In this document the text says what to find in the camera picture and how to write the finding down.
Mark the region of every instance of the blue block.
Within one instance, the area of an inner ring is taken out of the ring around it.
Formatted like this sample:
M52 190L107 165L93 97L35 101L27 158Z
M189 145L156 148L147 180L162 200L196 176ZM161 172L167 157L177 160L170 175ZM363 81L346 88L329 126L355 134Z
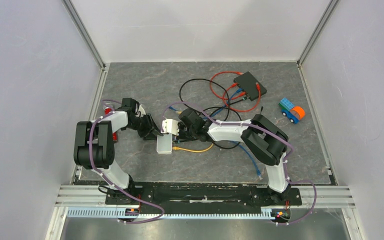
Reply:
M295 105L289 101L286 97L280 100L280 104L282 104L288 111L295 107Z

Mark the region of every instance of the black box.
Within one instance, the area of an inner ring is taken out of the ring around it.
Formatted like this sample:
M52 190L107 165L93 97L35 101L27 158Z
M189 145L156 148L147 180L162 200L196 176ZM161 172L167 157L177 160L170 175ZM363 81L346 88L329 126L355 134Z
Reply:
M237 86L241 88L251 101L258 99L258 90L256 83L259 84L261 96L267 93L267 89L261 85L261 83L249 72L235 77L233 82L237 83Z

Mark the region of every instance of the floor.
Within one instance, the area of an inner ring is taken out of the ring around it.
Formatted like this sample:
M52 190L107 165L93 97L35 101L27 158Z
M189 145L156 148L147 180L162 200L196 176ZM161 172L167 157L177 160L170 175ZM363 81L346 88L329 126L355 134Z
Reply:
M300 217L307 209L294 209ZM317 209L299 224L276 227L268 220L164 219L146 224L123 225L110 218L67 218L62 240L349 240L341 209Z
M103 99L121 101L122 98L134 98L144 105L147 113L151 113L157 125L161 124L164 108L179 101L179 88L187 80L193 78L211 78L221 71L251 72L267 89L261 98L264 106L262 114L281 128L288 136L289 142L296 148L288 159L288 171L292 180L310 179L316 184L330 184L326 161L316 133L310 107L304 87L294 62L135 62L111 63L105 86ZM222 74L215 82L225 88L233 83L234 74ZM214 87L218 94L223 91ZM183 100L193 102L202 108L221 106L222 102L210 91L209 84L204 81L192 81L182 90ZM301 106L306 116L298 124L292 124L281 113L279 101L287 97L297 106ZM249 109L255 101L238 103L237 109ZM174 106L184 110L183 105ZM217 117L223 119L227 111ZM251 112L242 113L242 119L250 119L260 113L260 107ZM178 119L174 111L168 111L168 118ZM238 120L230 114L228 120ZM143 141L133 130L125 130L119 134L119 142L115 145L115 161L129 173L135 181L162 182L222 182L222 183L267 183L268 178L264 165L259 163L262 179L242 149L231 150L213 147L207 152L191 153L173 151L169 155L156 152L156 141ZM208 142L185 142L179 147L202 150L209 146ZM220 145L231 146L229 142ZM82 170L80 180L99 180L99 176L89 170Z

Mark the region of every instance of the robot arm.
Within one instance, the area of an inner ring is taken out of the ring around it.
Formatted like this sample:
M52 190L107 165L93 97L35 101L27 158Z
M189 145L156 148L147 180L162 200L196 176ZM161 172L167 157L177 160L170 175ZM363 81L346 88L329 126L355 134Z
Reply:
M265 164L268 175L268 187L276 192L277 197L284 198L288 193L290 185L285 179L283 158L287 147L279 140L270 135L264 135L262 131L242 124L254 124L264 128L285 141L288 136L276 125L261 114L244 121L220 121L216 124L210 120L204 121L193 109L184 110L179 116L183 127L179 136L188 135L203 142L235 141L245 143L254 156Z
M157 136L166 136L171 132L160 132L150 114L138 113L139 103L132 98L123 98L122 106L114 113L100 121L94 130L92 154L95 166L110 180L122 189L129 188L133 181L120 166L114 162L114 142L112 134L117 130L127 128L136 130L144 140L157 140ZM262 132L242 124L254 124L264 128L278 137L288 141L288 136L261 114L254 118L239 122L222 122L238 125L218 125L210 120L204 120L193 109L184 110L180 116L178 128L175 128L179 139L199 139L203 142L235 141L242 142L251 150L255 157L265 164L268 174L268 188L273 198L282 200L288 194L291 186L285 179L283 158L287 147L270 135L261 136ZM89 134L91 121L81 121L77 124L74 161L77 165L91 170L89 158Z
M161 135L150 114L140 111L139 103L132 98L123 98L121 107L112 115L96 124L92 144L94 164L111 182L122 189L129 187L131 177L114 162L115 149L113 133L118 130L136 130L143 140L156 140ZM85 169L92 170L89 158L89 135L93 121L77 123L74 142L74 162Z

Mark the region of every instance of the black cable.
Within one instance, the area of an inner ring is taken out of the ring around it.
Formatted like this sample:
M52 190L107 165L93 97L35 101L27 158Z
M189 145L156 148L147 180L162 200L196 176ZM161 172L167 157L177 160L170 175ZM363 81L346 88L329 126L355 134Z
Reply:
M103 193L103 194L107 194L109 189L110 189L110 188L107 187L107 186L103 186L103 185L99 185L99 186L98 186L98 191L100 191L100 192Z
M233 104L237 104L237 103L240 103L240 102L245 101L245 100L246 100L246 98L242 98L241 100L234 101L234 102L232 102L231 104L229 104L229 107L232 106ZM220 110L220 109L227 109L226 117L225 117L224 120L223 120L223 121L226 121L226 120L228 119L228 117L229 117L229 108L228 108L227 106L212 106L212 107L207 107L207 108L204 109L203 111L205 112L205 111L207 111L207 110L215 109L215 108L217 108L217 109L214 110L214 111L210 114L210 116L212 116L213 114L215 114L215 113L216 113L218 110ZM239 117L240 121L242 121L241 116L239 115L239 113L238 113L237 111L232 110L232 109L230 109L230 111L233 111L234 113L236 113L236 115Z
M184 102L184 101L183 101L183 98L182 98L182 89L183 89L183 87L184 87L187 83L189 83L189 82L191 82L191 81L207 81L207 82L211 82L210 80L205 79L205 78L193 78L193 79L189 79L189 80L185 81L185 82L180 86L180 89L179 89L179 99L180 99L180 101L182 101L182 102ZM216 82L212 82L212 83L214 83L215 85L217 85L217 86L219 86L221 89L223 89L224 92L225 92L225 94L226 94L226 96L227 96L227 99L230 99L230 98L229 98L229 95L228 95L228 91L226 90L226 88L224 88L222 85L220 85L220 84L218 84L218 83L216 83ZM190 108L190 109L194 110L194 111L197 112L197 113L200 112L200 111L198 111L198 110L196 110L196 109L194 109L194 108L192 108L192 107L190 107L190 106L188 106L188 105L186 105L186 104L183 104L183 105L185 105L187 108Z
M211 116L211 115L213 115L215 112L217 112L219 109L227 109L227 108L228 108L227 106L222 106L222 107L219 107L219 106L212 106L212 107L208 107L208 108L206 108L206 109L204 110L204 112L205 112L206 110L209 110L209 109L216 109L216 110L214 110L214 111L210 114L210 116ZM237 111L235 111L235 110L232 110L232 109L231 109L231 111L234 112L234 113L238 116L239 121L242 121L242 118L241 118L241 115L239 115L239 112L237 112ZM215 143L214 141L212 141L212 143L213 143L216 147L219 147L219 148L221 148L221 149L226 149L226 150L234 149L234 148L236 148L237 146L239 146L239 144L241 144L240 142L238 142L238 143L236 143L234 146L225 147L225 146L220 146L220 145L218 145L218 144Z

